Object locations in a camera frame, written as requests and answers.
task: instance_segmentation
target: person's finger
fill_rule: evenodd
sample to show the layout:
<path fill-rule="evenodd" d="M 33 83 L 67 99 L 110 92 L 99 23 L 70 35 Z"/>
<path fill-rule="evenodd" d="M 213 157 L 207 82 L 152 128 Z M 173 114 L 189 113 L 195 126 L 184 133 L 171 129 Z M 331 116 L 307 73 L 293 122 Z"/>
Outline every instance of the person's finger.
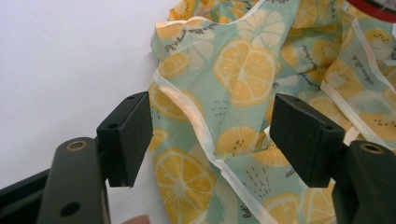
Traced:
<path fill-rule="evenodd" d="M 125 221 L 122 224 L 149 224 L 149 216 L 143 215 L 143 216 L 134 217 Z"/>

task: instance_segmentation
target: white fabric edge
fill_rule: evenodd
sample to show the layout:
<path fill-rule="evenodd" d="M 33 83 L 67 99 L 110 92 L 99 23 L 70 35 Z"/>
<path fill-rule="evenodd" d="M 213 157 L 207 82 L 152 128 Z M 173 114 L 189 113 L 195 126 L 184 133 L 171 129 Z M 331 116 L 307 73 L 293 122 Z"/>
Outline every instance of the white fabric edge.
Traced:
<path fill-rule="evenodd" d="M 213 139 L 210 135 L 210 131 L 208 127 L 206 126 L 205 120 L 202 117 L 201 113 L 199 112 L 198 108 L 189 99 L 186 99 L 186 97 L 184 97 L 180 93 L 180 91 L 174 85 L 172 85 L 172 83 L 168 82 L 166 79 L 161 77 L 158 74 L 158 70 L 154 72 L 153 79 L 154 82 L 159 86 L 160 91 L 161 91 L 161 86 L 165 88 L 169 88 L 169 90 L 171 90 L 174 94 L 176 94 L 179 97 L 182 103 L 188 105 L 189 108 L 194 112 L 195 115 L 194 120 L 191 120 L 189 115 L 186 114 L 186 116 L 189 118 L 191 123 L 194 122 L 197 124 L 197 125 L 192 125 L 192 127 L 195 131 L 195 134 L 197 135 L 198 142 L 201 144 L 201 147 L 204 148 L 204 153 L 206 154 L 209 161 L 220 169 L 221 175 L 224 177 L 224 179 L 227 180 L 227 182 L 230 184 L 230 186 L 233 188 L 233 190 L 239 196 L 242 202 L 248 207 L 248 209 L 253 214 L 253 216 L 257 218 L 261 224 L 265 224 L 265 223 L 276 224 L 277 221 L 248 192 L 248 190 L 243 186 L 240 180 L 233 173 L 231 168 L 224 161 L 216 159 L 216 157 L 213 154 L 215 150 L 215 147 L 213 145 Z M 181 105 L 181 102 L 178 101 L 175 102 L 175 104 L 179 106 Z M 202 127 L 202 130 L 197 130 L 198 125 Z"/>
<path fill-rule="evenodd" d="M 374 52 L 372 48 L 370 47 L 370 44 L 367 42 L 365 35 L 363 31 L 361 30 L 361 26 L 359 25 L 358 20 L 356 18 L 352 21 L 351 26 L 353 28 L 353 31 L 356 34 L 356 37 L 358 38 L 359 42 L 361 42 L 361 46 L 364 49 L 364 52 L 366 53 L 366 57 L 369 63 L 369 67 L 373 75 L 383 82 L 385 85 L 387 85 L 391 90 L 395 89 L 393 88 L 392 84 L 385 78 L 385 76 L 382 74 L 382 72 L 379 70 L 378 65 L 376 64 L 376 58 L 374 55 Z"/>
<path fill-rule="evenodd" d="M 364 136 L 368 141 L 378 143 L 387 148 L 392 148 L 388 146 L 382 138 L 376 135 L 369 126 L 355 113 L 352 107 L 343 99 L 343 97 L 332 88 L 329 84 L 322 82 L 320 88 L 324 90 L 329 97 L 335 102 L 338 108 L 344 113 L 344 115 L 352 122 L 355 128 L 361 132 L 361 135 Z"/>
<path fill-rule="evenodd" d="M 361 132 L 359 132 L 354 126 L 346 131 L 346 135 L 344 137 L 344 144 L 349 146 L 351 142 L 355 141 Z"/>
<path fill-rule="evenodd" d="M 254 5 L 253 8 L 251 8 L 247 13 L 245 13 L 245 15 L 244 15 L 243 17 L 239 18 L 239 19 L 236 20 L 236 21 L 232 21 L 232 22 L 229 22 L 229 23 L 223 23 L 222 25 L 233 24 L 233 23 L 236 23 L 236 22 L 239 22 L 239 21 L 244 20 L 246 17 L 250 16 L 250 15 L 253 13 L 253 11 L 256 11 L 257 8 L 258 8 L 261 4 L 263 4 L 263 3 L 265 3 L 265 2 L 267 2 L 267 0 L 260 0 L 259 2 L 256 3 L 256 5 Z M 205 17 L 194 16 L 194 17 L 189 18 L 189 19 L 186 20 L 186 21 L 160 21 L 160 22 L 157 22 L 157 23 L 155 24 L 155 28 L 156 28 L 156 29 L 158 29 L 158 28 L 163 28 L 163 27 L 167 27 L 167 26 L 170 26 L 170 25 L 173 25 L 173 24 L 185 24 L 185 23 L 187 23 L 187 22 L 189 22 L 189 21 L 195 21 L 195 20 L 210 21 L 210 20 L 208 20 L 208 19 L 205 18 Z"/>

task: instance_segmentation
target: lemon print fabric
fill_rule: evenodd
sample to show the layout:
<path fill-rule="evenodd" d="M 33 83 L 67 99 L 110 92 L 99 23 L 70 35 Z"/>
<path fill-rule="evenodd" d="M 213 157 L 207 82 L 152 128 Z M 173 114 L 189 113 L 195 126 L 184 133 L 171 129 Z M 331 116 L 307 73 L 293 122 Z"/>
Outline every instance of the lemon print fabric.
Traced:
<path fill-rule="evenodd" d="M 209 206 L 214 176 L 193 156 L 173 147 L 157 157 L 154 167 L 171 222 L 197 222 Z"/>
<path fill-rule="evenodd" d="M 233 105 L 262 103 L 269 96 L 275 71 L 274 54 L 253 47 L 243 38 L 225 45 L 213 66 L 215 77 L 231 94 Z"/>
<path fill-rule="evenodd" d="M 299 197 L 292 193 L 277 195 L 263 205 L 279 223 L 299 223 L 297 211 Z"/>
<path fill-rule="evenodd" d="M 308 188 L 271 140 L 275 95 L 396 149 L 392 31 L 343 0 L 180 0 L 150 42 L 148 150 L 169 221 L 334 223 L 334 183 Z"/>

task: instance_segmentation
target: mounting hole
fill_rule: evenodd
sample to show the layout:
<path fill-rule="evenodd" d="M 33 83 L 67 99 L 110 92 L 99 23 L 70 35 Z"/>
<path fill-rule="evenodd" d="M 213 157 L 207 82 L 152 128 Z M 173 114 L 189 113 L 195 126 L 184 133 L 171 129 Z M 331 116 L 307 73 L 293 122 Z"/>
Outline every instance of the mounting hole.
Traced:
<path fill-rule="evenodd" d="M 373 154 L 383 154 L 384 153 L 384 149 L 382 149 L 382 147 L 378 147 L 376 145 L 369 144 L 369 143 L 362 143 L 361 148 L 363 148 L 365 151 L 371 152 Z"/>
<path fill-rule="evenodd" d="M 66 149 L 69 151 L 79 151 L 82 150 L 85 146 L 87 146 L 86 141 L 78 140 L 67 145 Z"/>
<path fill-rule="evenodd" d="M 119 125 L 115 123 L 107 125 L 108 129 L 116 129 L 117 127 L 119 127 Z"/>
<path fill-rule="evenodd" d="M 65 205 L 64 208 L 61 210 L 61 215 L 63 217 L 70 217 L 78 212 L 80 207 L 81 206 L 79 205 L 79 203 L 70 203 L 68 205 Z"/>

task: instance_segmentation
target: mint green fabric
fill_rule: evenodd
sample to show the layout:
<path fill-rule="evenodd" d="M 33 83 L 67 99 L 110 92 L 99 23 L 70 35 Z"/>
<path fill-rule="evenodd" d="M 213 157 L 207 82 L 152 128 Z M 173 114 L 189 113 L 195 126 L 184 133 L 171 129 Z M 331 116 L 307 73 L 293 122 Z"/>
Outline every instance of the mint green fabric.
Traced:
<path fill-rule="evenodd" d="M 149 150 L 170 221 L 334 221 L 333 182 L 309 189 L 268 135 L 274 97 L 396 148 L 392 31 L 343 1 L 181 1 L 151 41 Z"/>

